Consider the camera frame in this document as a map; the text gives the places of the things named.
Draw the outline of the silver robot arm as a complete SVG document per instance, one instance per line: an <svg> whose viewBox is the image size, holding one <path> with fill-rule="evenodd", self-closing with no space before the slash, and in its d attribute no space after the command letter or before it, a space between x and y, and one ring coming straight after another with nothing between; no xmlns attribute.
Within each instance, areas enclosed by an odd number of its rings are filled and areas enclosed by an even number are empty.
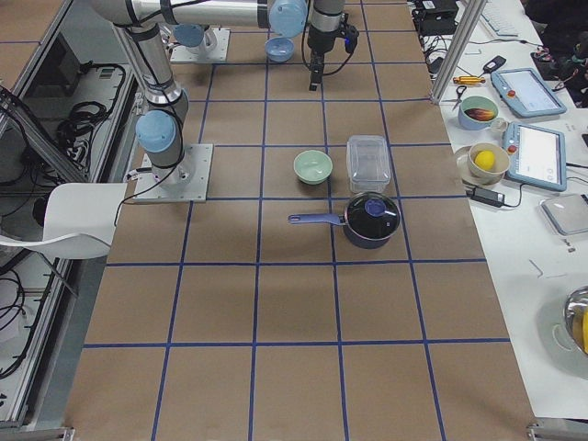
<svg viewBox="0 0 588 441"><path fill-rule="evenodd" d="M147 152L155 180L171 187L188 178L183 142L188 98L175 80L160 25L270 27L273 1L93 1L93 9L110 22L141 83L148 103L138 126L161 121L174 133L162 153Z"/></svg>
<svg viewBox="0 0 588 441"><path fill-rule="evenodd" d="M355 52L358 31L348 22L344 1L163 1L161 9L169 23L228 25L268 28L286 37L306 33L311 50L306 67L314 91L328 75L325 55L341 39L345 52Z"/></svg>

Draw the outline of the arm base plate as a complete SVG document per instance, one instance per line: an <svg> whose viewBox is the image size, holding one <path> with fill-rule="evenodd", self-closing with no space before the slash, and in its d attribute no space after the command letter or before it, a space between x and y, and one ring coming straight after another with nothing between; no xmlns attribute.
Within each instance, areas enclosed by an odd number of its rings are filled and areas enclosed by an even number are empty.
<svg viewBox="0 0 588 441"><path fill-rule="evenodd" d="M152 168L145 153L141 166L149 168L138 175L133 200L139 203L205 202L207 200L212 144L187 144L183 161L167 177L167 171Z"/></svg>
<svg viewBox="0 0 588 441"><path fill-rule="evenodd" d="M177 45L171 51L172 64L213 64L225 63L231 30L229 28L209 28L204 31L198 46Z"/></svg>

